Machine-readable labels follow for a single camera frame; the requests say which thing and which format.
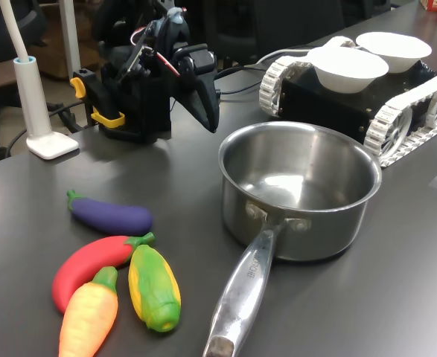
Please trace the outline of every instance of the tracked robot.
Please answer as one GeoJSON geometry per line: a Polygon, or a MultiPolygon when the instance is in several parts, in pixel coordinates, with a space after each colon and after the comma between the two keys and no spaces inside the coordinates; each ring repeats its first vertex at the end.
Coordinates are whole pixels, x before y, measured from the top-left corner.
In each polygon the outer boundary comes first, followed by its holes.
{"type": "MultiPolygon", "coordinates": [[[[345,37],[325,46],[356,47],[345,37]]],[[[335,129],[359,141],[388,167],[437,135],[437,73],[418,61],[387,74],[357,94],[329,91],[309,57],[284,56],[267,70],[261,108],[273,117],[335,129]]]]}

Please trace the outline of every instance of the toy red pepper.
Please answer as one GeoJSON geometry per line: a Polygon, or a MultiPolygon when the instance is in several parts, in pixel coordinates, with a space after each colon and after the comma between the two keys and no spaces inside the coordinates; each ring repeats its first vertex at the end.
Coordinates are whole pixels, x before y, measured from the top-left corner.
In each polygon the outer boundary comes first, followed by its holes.
{"type": "Polygon", "coordinates": [[[143,237],[107,237],[76,251],[54,277],[52,295],[57,308],[64,313],[74,292],[91,281],[104,266],[119,267],[128,263],[140,244],[150,244],[154,239],[152,233],[143,237]]]}

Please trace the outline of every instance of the orange carrot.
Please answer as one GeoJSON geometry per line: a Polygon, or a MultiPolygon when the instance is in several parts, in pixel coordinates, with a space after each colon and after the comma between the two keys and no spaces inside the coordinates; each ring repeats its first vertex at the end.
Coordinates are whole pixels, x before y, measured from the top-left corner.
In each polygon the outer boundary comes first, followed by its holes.
{"type": "Polygon", "coordinates": [[[102,268],[72,295],[64,313],[59,357],[92,357],[114,324],[118,310],[117,270],[102,268]]]}

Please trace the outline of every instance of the gray table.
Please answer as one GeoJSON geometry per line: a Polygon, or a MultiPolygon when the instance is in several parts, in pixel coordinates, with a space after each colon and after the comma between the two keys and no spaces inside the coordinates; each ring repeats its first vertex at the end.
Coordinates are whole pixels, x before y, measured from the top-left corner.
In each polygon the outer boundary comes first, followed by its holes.
{"type": "MultiPolygon", "coordinates": [[[[399,30],[406,13],[416,11],[411,6],[343,33],[399,30]]],[[[430,61],[437,65],[434,50],[430,61]]],[[[255,80],[239,73],[219,87],[255,80]]],[[[44,162],[26,154],[0,162],[1,357],[57,355],[62,318],[51,281],[70,254],[102,237],[71,219],[70,188],[151,209],[156,247],[182,293],[176,331],[151,333],[133,311],[127,270],[120,271],[118,318],[97,356],[201,356],[215,303],[243,251],[220,221],[217,149],[234,130],[267,120],[256,96],[222,103],[214,135],[176,106],[168,141],[138,147],[90,129],[76,135],[79,155],[44,162]]],[[[360,235],[344,256],[316,265],[276,261],[240,355],[437,356],[437,190],[428,186],[436,175],[437,138],[384,171],[360,235]]]]}

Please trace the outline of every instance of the white lamp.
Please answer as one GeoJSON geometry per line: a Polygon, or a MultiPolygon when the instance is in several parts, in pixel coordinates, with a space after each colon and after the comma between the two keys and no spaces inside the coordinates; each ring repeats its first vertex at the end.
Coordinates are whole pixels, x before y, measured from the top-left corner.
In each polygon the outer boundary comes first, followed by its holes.
{"type": "Polygon", "coordinates": [[[51,160],[76,150],[76,140],[51,130],[45,94],[42,91],[36,58],[28,56],[22,36],[13,14],[10,0],[0,0],[0,7],[18,58],[13,61],[22,102],[28,138],[26,144],[31,152],[45,160],[51,160]]]}

